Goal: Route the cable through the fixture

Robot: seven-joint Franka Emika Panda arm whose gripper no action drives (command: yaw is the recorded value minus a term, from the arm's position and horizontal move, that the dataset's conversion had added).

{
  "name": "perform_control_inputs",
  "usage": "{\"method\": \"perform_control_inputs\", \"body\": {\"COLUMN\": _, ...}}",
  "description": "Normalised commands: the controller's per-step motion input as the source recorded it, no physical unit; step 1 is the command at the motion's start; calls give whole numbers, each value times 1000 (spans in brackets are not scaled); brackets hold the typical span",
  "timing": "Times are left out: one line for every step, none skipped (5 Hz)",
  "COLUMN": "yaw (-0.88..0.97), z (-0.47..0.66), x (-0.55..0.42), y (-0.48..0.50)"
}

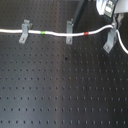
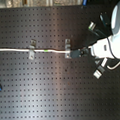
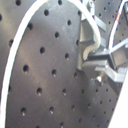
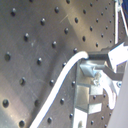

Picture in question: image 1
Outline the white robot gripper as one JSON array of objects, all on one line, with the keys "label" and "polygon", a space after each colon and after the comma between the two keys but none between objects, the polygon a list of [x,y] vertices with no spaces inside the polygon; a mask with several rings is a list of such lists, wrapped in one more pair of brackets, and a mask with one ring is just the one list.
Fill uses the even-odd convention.
[{"label": "white robot gripper", "polygon": [[128,0],[96,0],[100,15],[112,18],[114,14],[128,13]]}]

